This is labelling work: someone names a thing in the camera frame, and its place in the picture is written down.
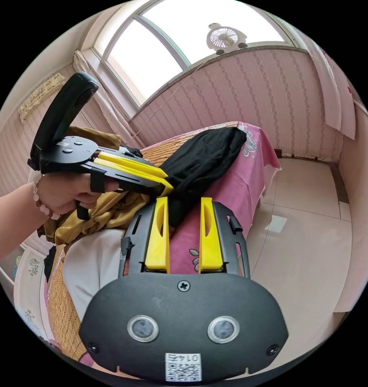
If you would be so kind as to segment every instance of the hand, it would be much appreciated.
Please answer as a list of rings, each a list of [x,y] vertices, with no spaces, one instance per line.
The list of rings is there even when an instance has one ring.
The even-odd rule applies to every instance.
[[[50,173],[42,176],[38,184],[39,199],[53,213],[62,215],[75,210],[76,200],[87,209],[94,208],[100,193],[90,190],[90,174]],[[105,182],[106,192],[119,188],[115,180]]]

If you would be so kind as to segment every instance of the small fan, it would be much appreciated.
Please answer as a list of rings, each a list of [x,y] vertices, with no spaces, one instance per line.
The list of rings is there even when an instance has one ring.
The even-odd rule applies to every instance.
[[[207,35],[207,46],[215,50],[217,55],[247,47],[247,36],[241,31],[223,27],[219,23],[212,23],[208,27],[211,30]]]

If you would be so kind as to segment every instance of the arched window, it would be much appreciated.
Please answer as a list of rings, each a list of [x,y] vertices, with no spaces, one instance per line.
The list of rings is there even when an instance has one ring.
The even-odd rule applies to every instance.
[[[240,30],[249,47],[295,46],[267,13],[236,0],[133,0],[106,23],[92,50],[140,107],[174,78],[216,54],[209,25]]]

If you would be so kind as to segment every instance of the wire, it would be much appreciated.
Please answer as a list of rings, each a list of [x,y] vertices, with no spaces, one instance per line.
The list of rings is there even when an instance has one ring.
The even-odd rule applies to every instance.
[[[134,135],[132,139],[135,139],[139,133],[145,128],[147,123],[153,118],[153,116],[175,95],[175,93],[198,71],[200,70],[208,61],[212,58],[208,58],[205,62],[203,62],[193,73],[188,75],[188,77],[184,80],[184,82],[169,96],[169,98],[150,116],[149,120],[139,129],[139,131]]]

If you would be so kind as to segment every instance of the qr code sticker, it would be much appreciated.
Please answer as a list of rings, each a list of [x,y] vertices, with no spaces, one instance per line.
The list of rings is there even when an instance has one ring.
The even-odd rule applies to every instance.
[[[200,354],[165,354],[167,382],[200,382]]]

